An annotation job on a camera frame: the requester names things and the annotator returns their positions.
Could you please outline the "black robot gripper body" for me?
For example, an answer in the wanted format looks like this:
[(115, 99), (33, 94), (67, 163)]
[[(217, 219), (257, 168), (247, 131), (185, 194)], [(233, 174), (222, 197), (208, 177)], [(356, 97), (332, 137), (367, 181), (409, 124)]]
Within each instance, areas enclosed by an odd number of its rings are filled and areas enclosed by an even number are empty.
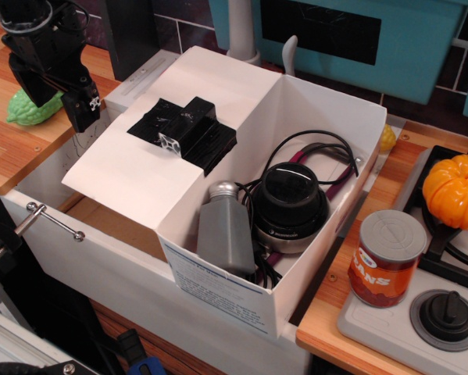
[(75, 1), (0, 1), (3, 44), (27, 61), (54, 53), (52, 70), (61, 80), (62, 92), (92, 83), (80, 60), (89, 23), (89, 12)]

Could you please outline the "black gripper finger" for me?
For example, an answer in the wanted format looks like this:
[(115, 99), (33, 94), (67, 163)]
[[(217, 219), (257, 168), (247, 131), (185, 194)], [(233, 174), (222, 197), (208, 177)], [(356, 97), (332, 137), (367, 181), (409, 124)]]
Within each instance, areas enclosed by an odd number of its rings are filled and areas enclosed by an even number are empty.
[(100, 119), (101, 100), (95, 83), (82, 87), (79, 91), (65, 92), (61, 97), (73, 129), (83, 133)]
[(9, 54), (9, 67), (30, 100), (42, 107), (62, 90), (61, 80), (54, 75), (56, 55), (46, 53), (38, 61), (27, 61), (15, 53)]

